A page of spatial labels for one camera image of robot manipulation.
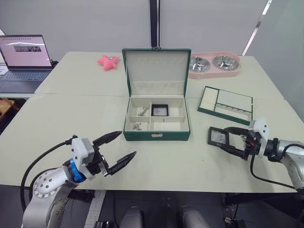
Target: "pink star toy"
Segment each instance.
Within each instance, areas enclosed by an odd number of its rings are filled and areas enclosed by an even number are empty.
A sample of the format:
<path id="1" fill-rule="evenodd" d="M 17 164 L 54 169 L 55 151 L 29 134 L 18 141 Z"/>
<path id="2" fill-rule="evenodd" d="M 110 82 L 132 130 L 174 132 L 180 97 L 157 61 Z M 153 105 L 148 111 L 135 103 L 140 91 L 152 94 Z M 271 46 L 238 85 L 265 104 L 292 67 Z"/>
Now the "pink star toy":
<path id="1" fill-rule="evenodd" d="M 109 70 L 116 67 L 116 63 L 119 61 L 117 56 L 103 56 L 97 62 L 104 66 L 104 70 Z"/>

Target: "small black frame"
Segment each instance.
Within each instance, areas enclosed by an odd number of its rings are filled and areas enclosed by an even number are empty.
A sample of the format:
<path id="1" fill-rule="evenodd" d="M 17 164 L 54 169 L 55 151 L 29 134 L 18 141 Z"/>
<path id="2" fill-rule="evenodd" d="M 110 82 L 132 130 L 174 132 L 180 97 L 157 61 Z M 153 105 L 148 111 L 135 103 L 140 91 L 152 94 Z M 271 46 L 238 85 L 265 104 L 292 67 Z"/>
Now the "small black frame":
<path id="1" fill-rule="evenodd" d="M 219 143 L 219 142 L 214 142 L 211 140 L 211 132 L 212 131 L 218 131 L 218 132 L 221 132 L 223 134 L 225 134 L 226 136 L 226 143 Z M 220 128 L 216 128 L 216 127 L 210 127 L 209 128 L 209 131 L 208 131 L 208 142 L 207 142 L 209 145 L 212 145 L 212 146 L 217 146 L 219 147 L 220 145 L 229 145 L 229 132 L 223 130 L 223 129 L 220 129 Z"/>
<path id="2" fill-rule="evenodd" d="M 166 108 L 167 114 L 166 115 L 154 115 L 154 108 Z M 152 104 L 151 108 L 151 116 L 169 116 L 169 108 L 167 104 Z"/>

